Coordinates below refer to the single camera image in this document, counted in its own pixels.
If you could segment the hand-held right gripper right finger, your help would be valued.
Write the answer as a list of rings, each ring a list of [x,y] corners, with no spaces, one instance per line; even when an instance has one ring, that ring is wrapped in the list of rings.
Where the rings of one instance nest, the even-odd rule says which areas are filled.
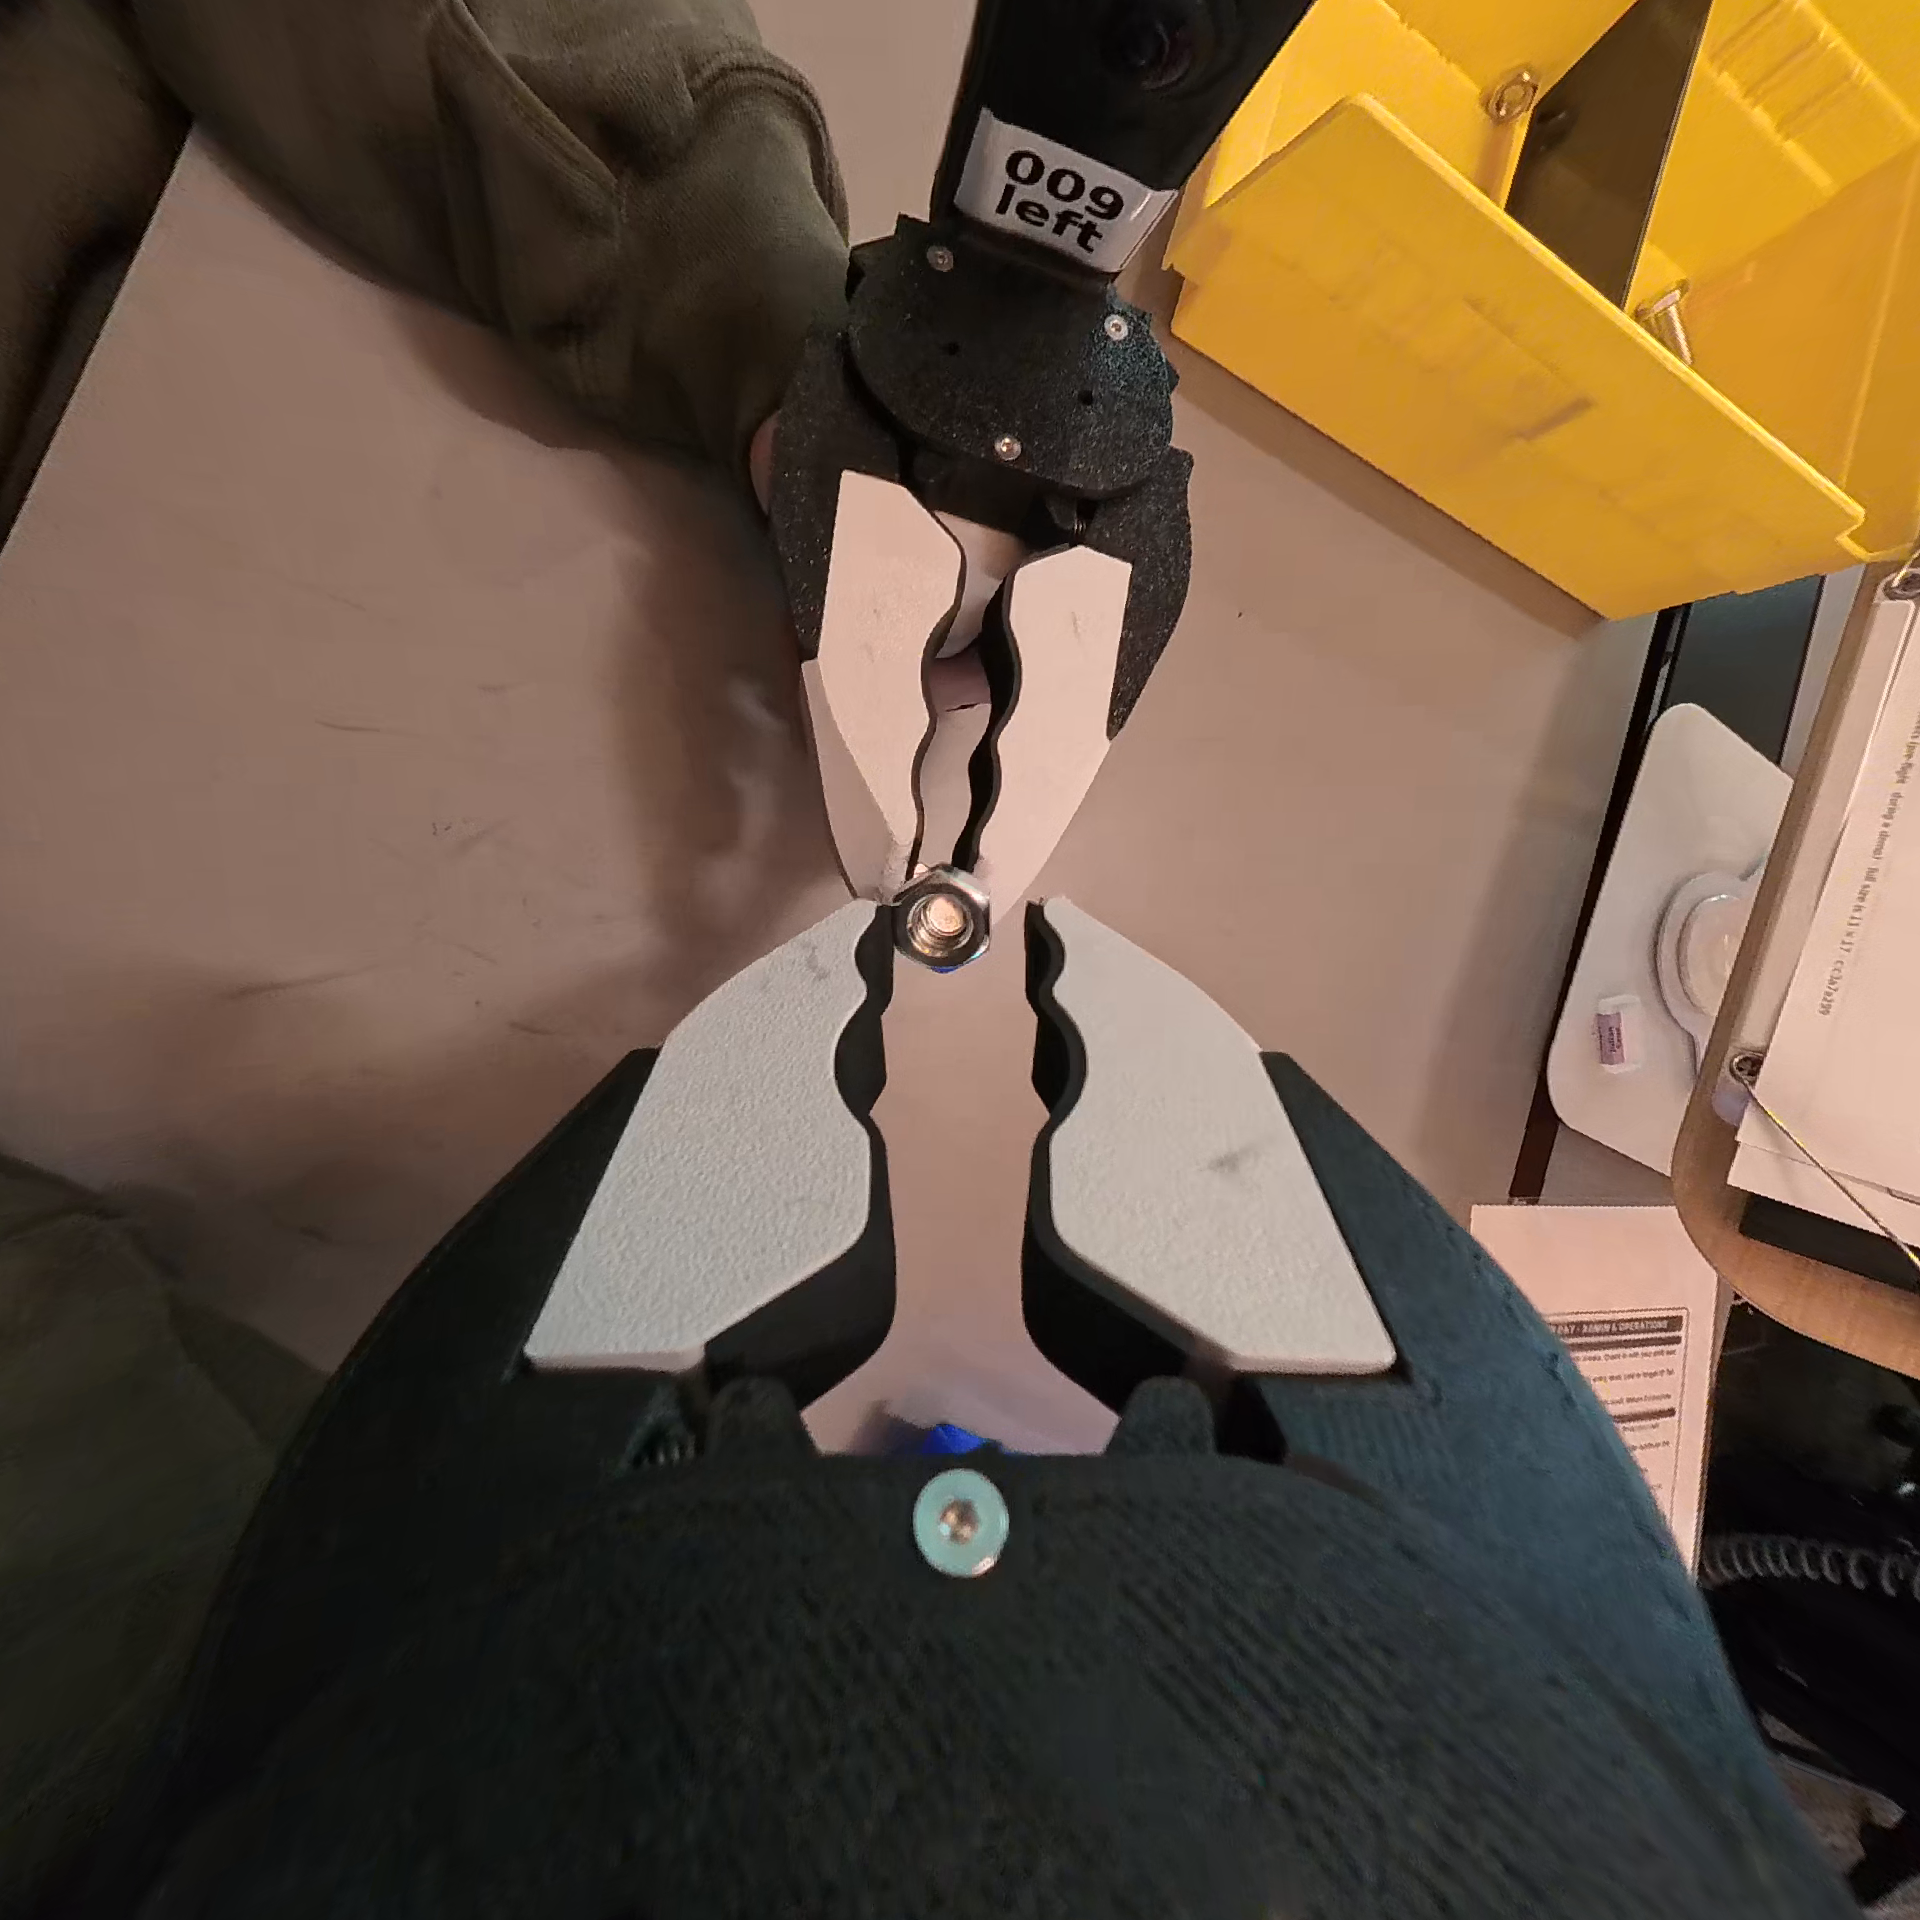
[[[1395,1330],[1254,1035],[1068,897],[1029,902],[1021,1319],[1108,1410],[1152,1378],[1383,1378]]]

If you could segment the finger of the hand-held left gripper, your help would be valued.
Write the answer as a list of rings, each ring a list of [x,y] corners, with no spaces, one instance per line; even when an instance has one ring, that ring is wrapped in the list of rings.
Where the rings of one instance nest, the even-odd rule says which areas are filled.
[[[963,588],[963,553],[898,481],[848,472],[819,650],[803,660],[825,829],[855,897],[898,897],[922,847],[929,667]]]
[[[1032,885],[1082,806],[1111,745],[1115,639],[1132,564],[1092,548],[1029,555],[980,631],[991,732],[970,755],[957,865]]]

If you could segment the grey desk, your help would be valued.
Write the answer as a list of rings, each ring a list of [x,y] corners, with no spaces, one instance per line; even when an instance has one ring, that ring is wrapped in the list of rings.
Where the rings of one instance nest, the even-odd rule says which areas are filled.
[[[1507,1200],[1652,623],[1185,361],[1177,637],[1038,892]],[[634,1044],[834,911],[726,485],[204,144],[4,541],[4,1148],[334,1369]]]

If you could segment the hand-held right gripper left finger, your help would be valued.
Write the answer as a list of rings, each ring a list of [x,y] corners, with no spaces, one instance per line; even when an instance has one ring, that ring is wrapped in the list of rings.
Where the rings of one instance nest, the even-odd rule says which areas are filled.
[[[873,1124],[888,995],[888,911],[848,902],[665,1035],[532,1319],[532,1369],[778,1378],[814,1406],[873,1359],[898,1308]]]

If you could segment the laminated paper sheet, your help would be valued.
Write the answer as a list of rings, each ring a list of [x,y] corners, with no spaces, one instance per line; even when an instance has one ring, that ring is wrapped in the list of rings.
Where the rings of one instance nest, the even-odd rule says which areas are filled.
[[[1477,1243],[1573,1353],[1696,1570],[1731,1290],[1676,1207],[1475,1207]]]

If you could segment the wooden document stand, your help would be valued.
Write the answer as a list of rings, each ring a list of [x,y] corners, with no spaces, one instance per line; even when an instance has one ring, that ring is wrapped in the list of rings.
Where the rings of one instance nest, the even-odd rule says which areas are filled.
[[[1878,1231],[1731,1184],[1750,1099],[1727,1069],[1781,1015],[1905,639],[1916,564],[1866,572],[1791,775],[1696,705],[1652,719],[1549,1042],[1549,1109],[1570,1135],[1670,1180],[1690,1243],[1750,1308],[1916,1378],[1916,1267]],[[1644,998],[1637,1072],[1597,1069],[1606,995]]]

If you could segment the printed instruction sheet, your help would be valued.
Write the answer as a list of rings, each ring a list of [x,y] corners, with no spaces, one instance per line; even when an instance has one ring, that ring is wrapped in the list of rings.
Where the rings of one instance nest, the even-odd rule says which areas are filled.
[[[1731,1184],[1916,1243],[1920,1227],[1920,667],[1916,639],[1841,812]]]

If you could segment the black bin divider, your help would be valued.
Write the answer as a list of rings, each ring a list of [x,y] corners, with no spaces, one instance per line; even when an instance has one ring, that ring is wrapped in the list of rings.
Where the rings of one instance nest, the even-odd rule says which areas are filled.
[[[1507,215],[1621,307],[1632,303],[1708,20],[1708,0],[1632,5],[1545,90],[1507,189]]]

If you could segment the person's left forearm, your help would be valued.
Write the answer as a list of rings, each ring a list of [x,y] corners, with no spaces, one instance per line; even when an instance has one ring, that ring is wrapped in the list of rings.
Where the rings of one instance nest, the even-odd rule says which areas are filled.
[[[753,475],[848,303],[814,86],[724,0],[12,0],[0,523],[204,132],[337,256],[640,446]]]

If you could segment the person's olive sweater torso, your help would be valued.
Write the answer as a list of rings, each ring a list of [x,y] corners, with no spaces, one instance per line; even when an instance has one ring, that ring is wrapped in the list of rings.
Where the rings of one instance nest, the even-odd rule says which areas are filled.
[[[324,1369],[193,1301],[102,1191],[0,1162],[0,1911],[152,1749]]]

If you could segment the yellow plastic bin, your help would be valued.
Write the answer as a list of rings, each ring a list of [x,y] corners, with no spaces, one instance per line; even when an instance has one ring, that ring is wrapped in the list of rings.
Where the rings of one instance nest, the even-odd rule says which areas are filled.
[[[1189,182],[1172,336],[1594,612],[1916,548],[1920,11],[1715,0],[1632,303],[1510,215],[1529,112],[1621,0],[1313,5]]]

